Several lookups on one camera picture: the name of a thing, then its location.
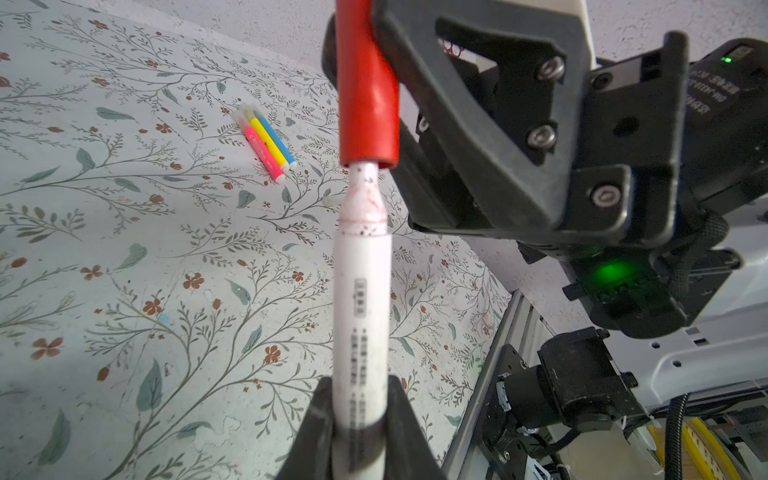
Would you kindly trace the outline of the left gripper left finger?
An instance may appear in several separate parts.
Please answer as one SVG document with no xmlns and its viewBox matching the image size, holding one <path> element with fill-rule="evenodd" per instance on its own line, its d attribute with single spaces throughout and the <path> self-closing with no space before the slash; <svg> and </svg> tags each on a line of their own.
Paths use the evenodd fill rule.
<svg viewBox="0 0 768 480">
<path fill-rule="evenodd" d="M 332 379 L 322 377 L 276 479 L 331 479 L 333 433 Z"/>
</svg>

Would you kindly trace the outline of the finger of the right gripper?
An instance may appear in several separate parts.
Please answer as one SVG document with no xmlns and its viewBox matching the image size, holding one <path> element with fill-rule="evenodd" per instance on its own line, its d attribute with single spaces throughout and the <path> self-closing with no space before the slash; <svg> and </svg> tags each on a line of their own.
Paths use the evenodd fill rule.
<svg viewBox="0 0 768 480">
<path fill-rule="evenodd" d="M 377 1 L 373 31 L 427 121 L 395 177 L 419 231 L 622 231 L 625 166 L 589 166 L 580 1 Z"/>
<path fill-rule="evenodd" d="M 428 234 L 477 234 L 480 212 L 443 137 L 457 132 L 421 128 L 413 135 L 400 120 L 399 82 L 381 54 L 367 14 L 337 14 L 328 23 L 323 71 L 340 107 L 340 163 L 350 172 L 342 200 L 342 234 L 387 230 L 376 174 L 390 171 L 408 210 L 407 224 Z"/>
</svg>

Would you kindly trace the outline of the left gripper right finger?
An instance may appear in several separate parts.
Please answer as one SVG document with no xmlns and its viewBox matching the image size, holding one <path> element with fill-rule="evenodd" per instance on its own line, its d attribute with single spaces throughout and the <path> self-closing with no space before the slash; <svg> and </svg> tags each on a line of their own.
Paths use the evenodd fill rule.
<svg viewBox="0 0 768 480">
<path fill-rule="evenodd" d="M 387 480 L 445 480 L 432 455 L 411 403 L 398 377 L 388 378 L 386 410 Z"/>
</svg>

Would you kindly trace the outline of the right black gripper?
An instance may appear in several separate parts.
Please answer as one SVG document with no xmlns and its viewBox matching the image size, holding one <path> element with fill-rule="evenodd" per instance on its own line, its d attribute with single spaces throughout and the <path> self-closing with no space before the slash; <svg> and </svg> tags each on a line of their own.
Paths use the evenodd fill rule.
<svg viewBox="0 0 768 480">
<path fill-rule="evenodd" d="M 630 173 L 625 237 L 614 245 L 523 243 L 527 263 L 558 260 L 597 326 L 636 339 L 694 323 L 742 255 L 724 246 L 726 215 L 767 191 L 767 44 L 737 38 L 689 61 L 685 36 L 613 64 L 590 79 L 591 121 L 576 189 L 597 216 L 623 188 L 610 166 Z"/>
</svg>

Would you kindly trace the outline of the white red marker pen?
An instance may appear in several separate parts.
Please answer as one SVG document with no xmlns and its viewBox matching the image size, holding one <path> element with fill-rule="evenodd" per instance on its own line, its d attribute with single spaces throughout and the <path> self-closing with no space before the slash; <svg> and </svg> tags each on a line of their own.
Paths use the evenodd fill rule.
<svg viewBox="0 0 768 480">
<path fill-rule="evenodd" d="M 335 479 L 384 476 L 392 259 L 387 221 L 378 163 L 353 163 L 334 241 Z"/>
</svg>

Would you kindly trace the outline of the red pen cap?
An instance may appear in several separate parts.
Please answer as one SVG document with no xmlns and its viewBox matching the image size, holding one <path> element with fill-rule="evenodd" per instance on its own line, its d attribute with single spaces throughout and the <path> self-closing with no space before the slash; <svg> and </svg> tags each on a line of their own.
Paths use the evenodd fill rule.
<svg viewBox="0 0 768 480">
<path fill-rule="evenodd" d="M 340 161 L 389 169 L 398 164 L 399 86 L 376 44 L 371 14 L 370 1 L 336 3 Z"/>
</svg>

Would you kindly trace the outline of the blue highlighter pen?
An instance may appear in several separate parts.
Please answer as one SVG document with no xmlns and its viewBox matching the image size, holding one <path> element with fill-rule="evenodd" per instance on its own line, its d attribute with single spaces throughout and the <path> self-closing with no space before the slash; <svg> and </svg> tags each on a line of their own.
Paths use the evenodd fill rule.
<svg viewBox="0 0 768 480">
<path fill-rule="evenodd" d="M 271 141 L 275 144 L 276 148 L 280 151 L 282 157 L 287 162 L 287 165 L 289 167 L 292 167 L 295 164 L 294 157 L 289 152 L 288 148 L 285 146 L 282 140 L 278 137 L 277 132 L 269 124 L 266 116 L 261 112 L 261 110 L 255 104 L 251 105 L 251 109 L 253 110 L 253 113 L 256 119 L 260 122 L 260 124 L 262 125 L 266 133 L 269 135 Z"/>
</svg>

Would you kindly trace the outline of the pink highlighter pen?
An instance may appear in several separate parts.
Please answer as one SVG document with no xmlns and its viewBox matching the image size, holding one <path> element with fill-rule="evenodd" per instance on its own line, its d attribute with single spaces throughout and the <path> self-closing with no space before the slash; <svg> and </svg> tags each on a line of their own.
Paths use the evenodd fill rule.
<svg viewBox="0 0 768 480">
<path fill-rule="evenodd" d="M 283 170 L 277 165 L 277 162 L 274 160 L 273 156 L 268 151 L 266 145 L 258 136 L 254 128 L 248 122 L 245 115 L 240 111 L 235 111 L 234 118 L 246 140 L 254 150 L 256 157 L 261 162 L 262 166 L 266 169 L 271 179 L 275 183 L 281 184 L 285 180 L 285 174 Z"/>
</svg>

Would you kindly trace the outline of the yellow highlighter pen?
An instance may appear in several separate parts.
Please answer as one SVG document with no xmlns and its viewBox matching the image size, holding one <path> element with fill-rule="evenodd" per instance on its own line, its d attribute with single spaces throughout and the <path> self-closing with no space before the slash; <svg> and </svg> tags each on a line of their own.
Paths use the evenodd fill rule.
<svg viewBox="0 0 768 480">
<path fill-rule="evenodd" d="M 267 123 L 261 120 L 257 116 L 255 110 L 248 104 L 241 104 L 239 110 L 246 116 L 246 119 L 248 120 L 251 127 L 255 130 L 259 138 L 265 144 L 268 152 L 274 158 L 277 166 L 280 167 L 284 172 L 289 171 L 290 164 L 283 152 L 279 149 L 276 141 L 267 130 Z"/>
</svg>

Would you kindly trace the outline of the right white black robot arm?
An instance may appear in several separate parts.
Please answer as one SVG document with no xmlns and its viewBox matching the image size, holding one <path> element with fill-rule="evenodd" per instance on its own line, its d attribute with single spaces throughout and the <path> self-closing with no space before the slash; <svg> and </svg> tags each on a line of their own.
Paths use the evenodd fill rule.
<svg viewBox="0 0 768 480">
<path fill-rule="evenodd" d="M 767 44 L 687 36 L 594 57 L 563 8 L 340 1 L 322 66 L 342 157 L 391 168 L 409 226 L 557 260 L 590 326 L 483 382 L 475 439 L 503 477 L 580 434 L 718 415 L 767 376 Z"/>
</svg>

